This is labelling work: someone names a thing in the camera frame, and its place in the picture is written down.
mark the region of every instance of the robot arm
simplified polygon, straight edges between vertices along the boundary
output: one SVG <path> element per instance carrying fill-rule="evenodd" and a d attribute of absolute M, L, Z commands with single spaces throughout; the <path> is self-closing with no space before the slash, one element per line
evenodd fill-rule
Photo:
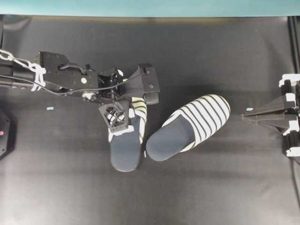
<path fill-rule="evenodd" d="M 96 103 L 112 133 L 128 129 L 132 97 L 144 98 L 149 105 L 158 103 L 160 90 L 156 70 L 151 64 L 139 64 L 137 70 L 125 79 L 116 68 L 99 73 L 90 65 L 83 69 L 71 63 L 64 55 L 40 52 L 35 62 L 37 67 L 45 69 L 42 85 L 36 82 L 37 72 L 22 66 L 24 60 L 16 59 L 11 54 L 6 60 L 3 60 L 3 55 L 1 58 L 1 87 L 26 89 L 36 85 L 55 95 L 80 97 Z"/>

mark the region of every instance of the small white object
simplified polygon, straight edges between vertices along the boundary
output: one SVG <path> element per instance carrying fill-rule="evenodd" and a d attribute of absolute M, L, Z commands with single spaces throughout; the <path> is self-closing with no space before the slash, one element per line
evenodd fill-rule
<path fill-rule="evenodd" d="M 132 126 L 132 125 L 129 125 L 127 129 L 125 130 L 121 130 L 119 132 L 114 132 L 113 135 L 115 136 L 120 136 L 124 133 L 130 133 L 130 132 L 133 132 L 135 130 L 135 128 Z"/>
<path fill-rule="evenodd" d="M 121 76 L 124 75 L 123 72 L 122 72 L 122 70 L 119 70 L 119 69 L 118 69 L 118 72 L 119 72 L 119 74 L 120 74 Z"/>
<path fill-rule="evenodd" d="M 296 107 L 296 97 L 294 93 L 286 93 L 285 97 L 287 102 L 294 102 L 295 103 L 294 107 Z"/>
<path fill-rule="evenodd" d="M 300 74 L 283 74 L 282 79 L 279 81 L 279 87 L 284 85 L 286 80 L 290 80 L 291 86 L 295 86 L 297 81 L 300 81 Z"/>
<path fill-rule="evenodd" d="M 81 83 L 87 83 L 87 81 L 88 81 L 88 80 L 87 80 L 86 78 L 84 78 L 84 77 L 81 78 Z"/>
<path fill-rule="evenodd" d="M 88 100 L 91 100 L 94 95 L 95 95 L 94 92 L 86 92 L 86 93 L 82 94 L 82 97 L 87 98 Z"/>
<path fill-rule="evenodd" d="M 300 147 L 291 147 L 286 151 L 286 156 L 288 157 L 299 157 L 300 156 Z"/>
<path fill-rule="evenodd" d="M 290 127 L 282 134 L 283 136 L 286 136 L 289 134 L 292 130 L 299 131 L 299 123 L 298 123 L 298 118 L 295 116 L 295 120 L 290 120 L 289 121 Z"/>
<path fill-rule="evenodd" d="M 132 108 L 129 108 L 129 118 L 134 118 L 135 117 L 135 110 Z"/>

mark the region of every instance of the black fabric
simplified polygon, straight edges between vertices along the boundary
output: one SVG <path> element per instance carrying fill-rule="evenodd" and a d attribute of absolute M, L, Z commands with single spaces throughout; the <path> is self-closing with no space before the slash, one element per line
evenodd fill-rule
<path fill-rule="evenodd" d="M 164 161 L 194 141 L 195 134 L 191 124 L 180 115 L 148 139 L 146 150 L 153 160 Z"/>
<path fill-rule="evenodd" d="M 137 168 L 141 156 L 139 138 L 139 116 L 131 119 L 134 131 L 120 136 L 114 136 L 110 142 L 112 166 L 121 172 L 130 172 Z"/>
<path fill-rule="evenodd" d="M 18 119 L 15 150 L 0 161 L 1 225 L 299 224 L 281 136 L 240 117 L 280 96 L 282 74 L 294 72 L 286 17 L 14 18 L 3 47 L 18 57 L 57 52 L 125 77 L 138 63 L 154 65 L 161 92 L 145 140 L 199 96 L 223 96 L 232 114 L 193 150 L 161 163 L 142 157 L 123 173 L 111 166 L 96 104 L 0 89 L 0 107 Z"/>

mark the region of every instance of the slipper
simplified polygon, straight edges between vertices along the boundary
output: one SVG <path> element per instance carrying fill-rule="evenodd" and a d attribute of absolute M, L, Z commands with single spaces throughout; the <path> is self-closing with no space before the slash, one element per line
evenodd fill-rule
<path fill-rule="evenodd" d="M 140 162 L 141 144 L 147 122 L 147 105 L 143 98 L 132 98 L 129 117 L 131 125 L 122 133 L 112 134 L 108 129 L 111 163 L 116 170 L 121 172 L 135 170 Z"/>
<path fill-rule="evenodd" d="M 202 96 L 176 110 L 147 141 L 148 155 L 164 161 L 212 136 L 228 120 L 230 106 L 218 95 Z"/>

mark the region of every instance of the white clip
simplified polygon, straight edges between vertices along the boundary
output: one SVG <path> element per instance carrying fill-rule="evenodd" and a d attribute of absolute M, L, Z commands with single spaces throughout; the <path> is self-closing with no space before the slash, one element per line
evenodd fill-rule
<path fill-rule="evenodd" d="M 38 83 L 39 85 L 41 85 L 43 87 L 46 86 L 46 83 L 44 81 L 44 74 L 46 73 L 45 68 L 41 67 L 37 63 L 30 63 L 29 68 L 32 72 L 36 73 L 34 82 Z M 40 86 L 33 84 L 31 91 L 36 91 L 36 90 L 40 90 L 40 89 L 41 89 Z"/>

